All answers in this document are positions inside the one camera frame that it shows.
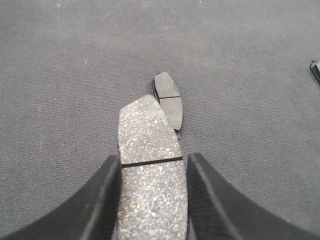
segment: small brake pad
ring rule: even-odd
[[[161,72],[152,81],[153,94],[160,103],[162,110],[169,119],[169,123],[176,131],[182,125],[182,101],[175,82],[166,72]]]

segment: speckled friction surface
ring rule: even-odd
[[[185,240],[187,186],[182,160],[126,167],[118,240]]]
[[[118,240],[185,240],[188,221],[186,170],[174,130],[156,99],[141,97],[120,111],[122,169]]]
[[[118,144],[121,163],[125,165],[182,159],[175,131],[151,95],[143,96],[121,109]]]

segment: gray carpet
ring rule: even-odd
[[[120,108],[162,71],[182,97],[184,158],[201,152],[320,235],[319,15],[318,0],[2,0],[0,236],[117,153]]]

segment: gray fabric surface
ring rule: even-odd
[[[117,153],[119,111],[167,71],[183,154],[320,234],[318,0],[0,3],[0,234],[32,223]]]

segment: black object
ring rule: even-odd
[[[64,204],[3,240],[111,240],[120,189],[120,158],[109,156]]]
[[[319,240],[232,187],[200,153],[188,157],[189,214],[197,240]]]
[[[183,109],[178,88],[167,72],[161,72],[152,81],[154,97],[160,103],[168,117],[172,128],[177,132],[181,129]]]
[[[311,72],[315,79],[320,83],[320,61],[312,61],[310,65]]]

